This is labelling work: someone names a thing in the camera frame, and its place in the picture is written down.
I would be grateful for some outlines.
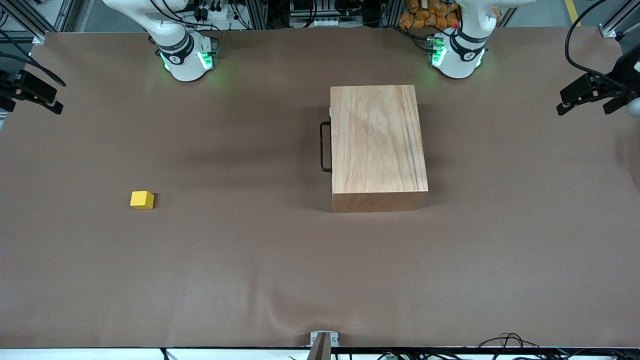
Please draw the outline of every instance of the black handle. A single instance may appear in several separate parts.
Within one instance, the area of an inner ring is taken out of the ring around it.
[[[331,168],[326,168],[324,167],[324,143],[322,141],[322,130],[324,126],[331,126],[331,122],[330,121],[323,121],[322,123],[320,123],[320,168],[322,169],[322,171],[324,172],[331,172]]]

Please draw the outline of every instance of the brown tabletop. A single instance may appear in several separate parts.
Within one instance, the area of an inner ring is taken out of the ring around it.
[[[144,34],[50,34],[63,115],[0,133],[0,346],[640,345],[640,126],[556,115],[565,33],[499,29],[455,81],[390,29],[234,32],[195,83]],[[573,53],[620,49],[581,28]],[[384,84],[415,85],[429,193],[330,213],[329,87]]]

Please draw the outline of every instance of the table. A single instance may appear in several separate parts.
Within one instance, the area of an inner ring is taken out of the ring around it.
[[[498,29],[459,81],[390,29],[229,33],[195,83],[144,34],[50,34],[63,115],[19,104],[0,133],[0,346],[638,346],[640,125],[556,115],[565,31]],[[384,84],[416,87],[429,193],[330,213],[329,87]]]

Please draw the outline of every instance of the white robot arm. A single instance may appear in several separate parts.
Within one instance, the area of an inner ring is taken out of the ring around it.
[[[218,41],[188,31],[165,14],[187,6],[188,0],[103,0],[104,3],[140,24],[160,48],[164,67],[180,81],[194,81],[212,70]]]
[[[457,28],[448,28],[436,37],[436,53],[432,65],[442,74],[462,79],[480,65],[484,45],[497,24],[494,6],[517,7],[536,0],[456,0],[462,9]]]

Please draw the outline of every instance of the small yellow block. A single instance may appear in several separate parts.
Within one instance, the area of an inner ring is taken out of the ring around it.
[[[131,207],[140,210],[150,210],[154,208],[154,194],[150,192],[132,192]]]

